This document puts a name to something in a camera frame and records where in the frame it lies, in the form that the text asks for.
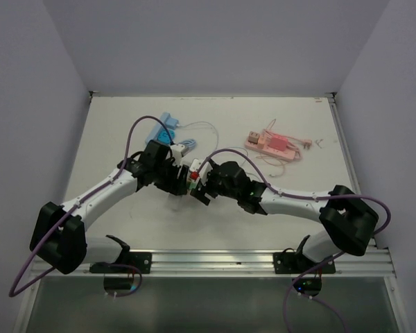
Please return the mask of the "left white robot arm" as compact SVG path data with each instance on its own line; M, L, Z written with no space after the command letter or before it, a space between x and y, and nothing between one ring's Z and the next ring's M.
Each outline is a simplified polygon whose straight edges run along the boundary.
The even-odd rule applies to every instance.
M32 253L55 270L69 274L81 264L107 265L120 273L134 264L130 246L112 235L89 237L87 231L106 211L148 185L169 194L186 193L188 148L151 140L143 151L125 157L103 181L75 199L45 204L30 242Z

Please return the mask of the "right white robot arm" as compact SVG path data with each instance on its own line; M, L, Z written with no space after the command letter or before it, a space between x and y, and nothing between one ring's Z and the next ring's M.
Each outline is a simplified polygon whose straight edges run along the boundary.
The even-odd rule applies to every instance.
M237 162L208 162L192 171L189 181L190 195L205 205L224 196L249 214L282 214L321 224L323 231L305 236L296 250L278 254L288 273L311 272L339 253L363 256L379 220L378 214L345 186L337 185L329 192L290 194L251 180Z

